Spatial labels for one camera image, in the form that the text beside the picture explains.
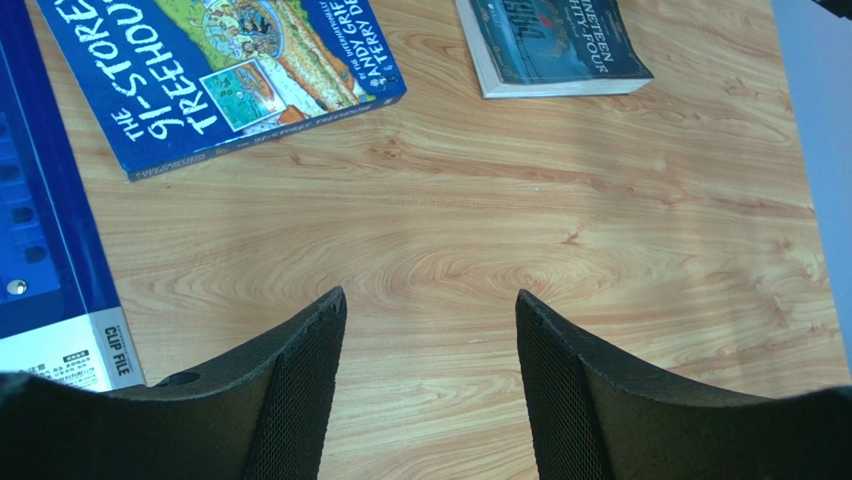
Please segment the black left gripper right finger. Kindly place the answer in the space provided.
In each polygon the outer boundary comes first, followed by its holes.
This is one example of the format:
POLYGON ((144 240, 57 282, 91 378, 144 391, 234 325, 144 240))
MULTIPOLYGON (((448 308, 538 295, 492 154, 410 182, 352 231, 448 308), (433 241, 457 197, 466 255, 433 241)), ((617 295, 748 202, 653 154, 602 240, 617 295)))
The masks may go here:
POLYGON ((532 293, 517 353, 543 479, 847 479, 851 390, 770 399, 644 361, 532 293))

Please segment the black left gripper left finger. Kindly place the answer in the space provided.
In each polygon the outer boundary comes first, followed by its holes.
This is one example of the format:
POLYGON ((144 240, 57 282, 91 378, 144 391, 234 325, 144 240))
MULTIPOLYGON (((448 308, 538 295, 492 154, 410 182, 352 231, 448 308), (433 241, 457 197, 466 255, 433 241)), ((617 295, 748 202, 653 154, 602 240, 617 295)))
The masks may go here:
POLYGON ((1 378, 5 479, 314 479, 347 319, 333 288, 153 386, 94 393, 1 378))

